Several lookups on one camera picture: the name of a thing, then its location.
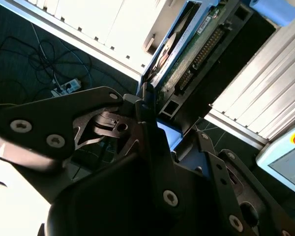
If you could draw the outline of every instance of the power strip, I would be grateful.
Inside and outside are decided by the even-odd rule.
[[[66,95],[68,93],[73,93],[79,90],[82,86],[81,86],[81,81],[79,81],[78,79],[73,79],[61,85],[61,87],[63,88],[63,90],[60,90],[60,88],[55,88],[54,90],[51,91],[54,97],[59,97],[62,95]]]

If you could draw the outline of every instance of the slot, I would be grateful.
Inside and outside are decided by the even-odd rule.
[[[235,15],[240,18],[242,21],[246,20],[248,16],[248,11],[243,8],[242,6],[239,6],[239,8],[236,10]]]
[[[238,184],[238,178],[227,168],[228,175],[230,176],[233,185]]]
[[[172,115],[176,111],[176,109],[178,108],[178,106],[179,105],[176,102],[174,102],[174,101],[171,100],[168,103],[168,105],[165,107],[164,112],[166,112],[169,115]]]

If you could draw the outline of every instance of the screw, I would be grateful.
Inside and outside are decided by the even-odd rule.
[[[285,230],[282,231],[282,235],[283,235],[283,236],[291,236],[291,235],[290,235],[287,231],[285,231]]]
[[[16,119],[10,123],[10,128],[17,133],[27,133],[31,131],[31,124],[23,119]]]
[[[49,135],[46,139],[46,142],[49,146],[53,148],[61,148],[65,144],[64,138],[58,134]]]
[[[171,190],[165,190],[163,192],[163,198],[164,201],[172,207],[176,207],[178,205],[178,198]]]
[[[228,152],[227,155],[228,155],[230,158],[232,158],[233,160],[235,160],[235,156],[234,156],[234,154],[232,154],[231,152]]]
[[[202,167],[201,167],[201,166],[198,166],[198,167],[195,169],[195,171],[197,171],[197,172],[199,172],[199,173],[202,174]]]
[[[206,135],[206,134],[201,134],[201,136],[202,136],[205,140],[208,140],[208,135]]]
[[[244,227],[241,223],[241,221],[234,215],[230,215],[228,218],[230,221],[231,226],[236,229],[238,232],[242,232],[244,230]]]
[[[109,96],[112,98],[112,99],[117,99],[118,96],[112,92],[109,93]]]

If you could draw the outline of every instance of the blue tape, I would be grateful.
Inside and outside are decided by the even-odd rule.
[[[295,19],[295,7],[285,0],[252,0],[249,5],[279,26],[287,26]]]

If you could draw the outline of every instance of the floor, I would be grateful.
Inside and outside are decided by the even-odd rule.
[[[58,72],[60,84],[77,78],[82,82],[82,89],[108,86],[121,95],[135,94],[138,86],[136,81],[95,58],[89,58],[86,53],[59,41],[41,28],[34,27],[48,58],[48,61],[42,63],[37,63],[39,43],[30,22],[0,6],[0,103],[22,104],[50,98],[51,90],[56,87],[52,83],[51,67]],[[77,56],[86,68],[80,64]],[[211,137],[216,151],[230,149],[235,152],[279,203],[283,204],[286,199],[294,196],[291,190],[256,166],[257,149],[206,120],[200,121],[197,127]],[[105,140],[76,151],[72,159],[75,164],[72,169],[75,174],[72,177],[87,175],[80,168],[81,165],[93,171],[109,163],[113,157],[112,146],[112,140]]]

